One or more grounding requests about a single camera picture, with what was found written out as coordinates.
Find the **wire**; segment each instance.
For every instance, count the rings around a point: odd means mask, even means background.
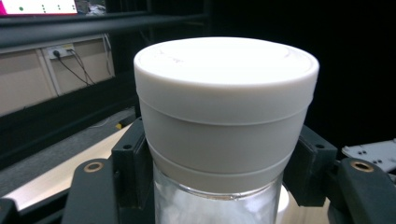
[[[89,86],[90,84],[86,81],[84,81],[84,79],[82,79],[81,77],[79,77],[75,72],[73,72],[69,67],[67,67],[66,64],[64,64],[64,62],[62,62],[61,57],[56,57],[58,59],[58,61],[67,69],[69,70],[76,78],[78,78],[80,81],[82,81],[83,83],[85,83],[87,86]]]
[[[84,71],[84,76],[85,76],[85,81],[88,83],[88,79],[91,81],[92,84],[96,84],[92,78],[90,77],[90,75],[87,73],[87,70],[85,70],[85,65],[84,62],[81,60],[81,58],[79,57],[79,55],[73,50],[73,49],[69,49],[68,51],[70,51],[73,56],[75,57],[76,61],[78,62],[79,66],[82,68],[82,71]]]
[[[104,39],[104,48],[105,48],[105,54],[106,54],[106,69],[107,69],[108,75],[111,76],[110,65],[109,65],[110,61],[108,59],[110,57],[111,45],[110,45],[110,41],[108,40],[107,34],[103,35],[103,39]]]

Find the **lid top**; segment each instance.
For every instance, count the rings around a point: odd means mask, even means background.
[[[156,44],[134,61],[152,76],[206,85],[257,85],[309,76],[309,53],[269,41],[205,37]]]

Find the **cable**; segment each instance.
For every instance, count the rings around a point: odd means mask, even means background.
[[[64,64],[64,62],[62,62],[61,60],[61,54],[59,53],[58,50],[55,50],[52,52],[53,55],[55,55],[55,57],[58,59],[58,61],[67,69],[69,70],[76,78],[78,78],[80,81],[82,81],[83,83],[85,83],[87,86],[89,86],[90,84],[86,81],[84,81],[84,79],[82,79],[81,77],[79,77],[75,72],[73,72],[69,67],[66,66],[66,64]]]
[[[87,70],[85,70],[85,65],[84,62],[81,60],[81,58],[79,57],[79,55],[73,50],[73,49],[68,49],[67,51],[70,51],[73,56],[75,57],[76,61],[78,62],[79,66],[82,68],[82,70],[84,71],[84,76],[85,76],[85,80],[88,83],[88,79],[91,81],[92,84],[96,84],[92,78],[90,77],[90,75],[87,73]]]
[[[111,72],[110,72],[110,61],[109,61],[109,55],[110,55],[110,51],[111,51],[111,46],[110,46],[110,41],[108,40],[108,36],[107,34],[104,34],[102,37],[104,40],[104,48],[105,48],[105,54],[106,54],[106,69],[107,69],[107,73],[109,76],[111,76]]]

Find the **wall socket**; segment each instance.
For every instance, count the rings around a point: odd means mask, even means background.
[[[63,44],[63,45],[47,47],[47,52],[49,54],[50,59],[56,59],[56,56],[53,54],[53,51],[58,50],[62,58],[67,56],[73,56],[73,53],[71,51],[68,51],[70,49],[75,50],[73,44]]]

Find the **metal rail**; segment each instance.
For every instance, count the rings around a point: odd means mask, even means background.
[[[170,16],[147,12],[107,14],[98,17],[67,16],[0,20],[0,49],[62,40],[85,35],[138,31],[187,21],[206,21],[209,16],[196,14]]]

